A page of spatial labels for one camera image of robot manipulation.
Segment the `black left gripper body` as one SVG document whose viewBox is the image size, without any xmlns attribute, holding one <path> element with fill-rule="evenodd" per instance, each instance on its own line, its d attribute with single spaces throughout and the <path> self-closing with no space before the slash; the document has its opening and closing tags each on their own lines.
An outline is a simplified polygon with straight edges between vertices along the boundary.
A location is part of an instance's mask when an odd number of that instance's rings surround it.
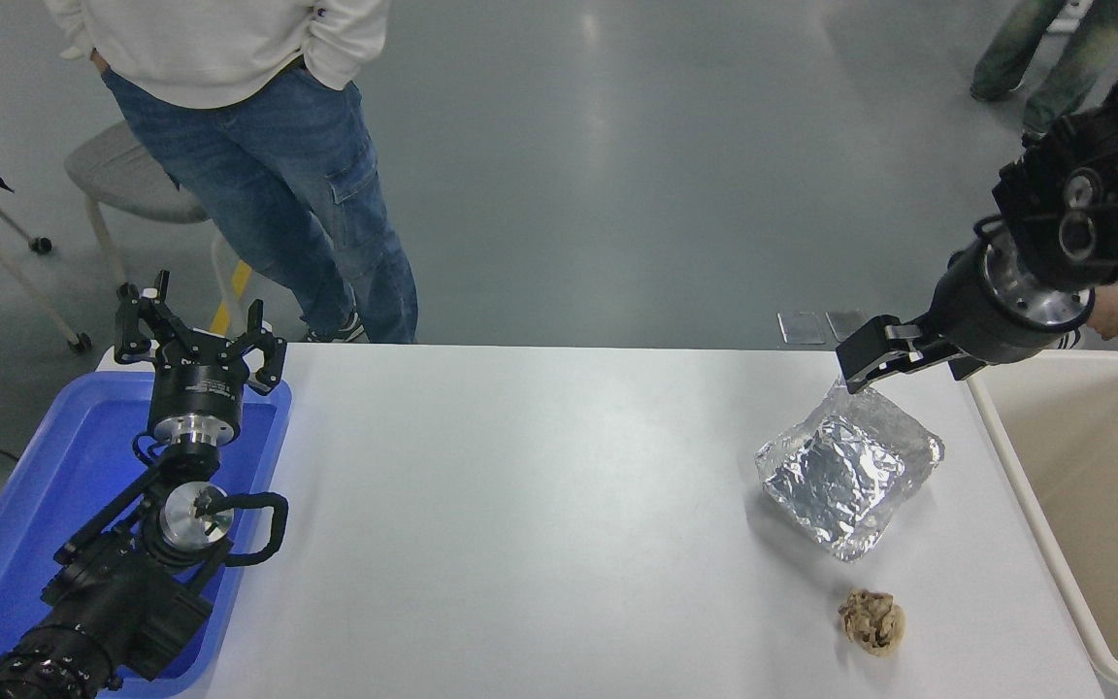
<svg viewBox="0 0 1118 699">
<path fill-rule="evenodd" d="M 160 342 L 149 421 L 187 415 L 214 416 L 222 423 L 241 421 L 247 368 L 238 355 L 220 361 L 229 344 L 225 337 L 205 332 L 195 333 L 195 344 L 178 338 Z"/>
</svg>

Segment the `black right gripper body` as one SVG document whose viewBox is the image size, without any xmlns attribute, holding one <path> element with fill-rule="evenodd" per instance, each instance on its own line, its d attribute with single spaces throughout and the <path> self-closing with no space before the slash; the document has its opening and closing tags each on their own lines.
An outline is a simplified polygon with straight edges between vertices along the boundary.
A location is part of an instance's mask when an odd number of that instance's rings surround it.
<svg viewBox="0 0 1118 699">
<path fill-rule="evenodd" d="M 975 242 L 951 256 L 928 309 L 928 333 L 966 361 L 1024 361 L 1042 349 L 1043 336 L 995 297 L 986 280 L 988 251 L 988 243 Z"/>
</svg>

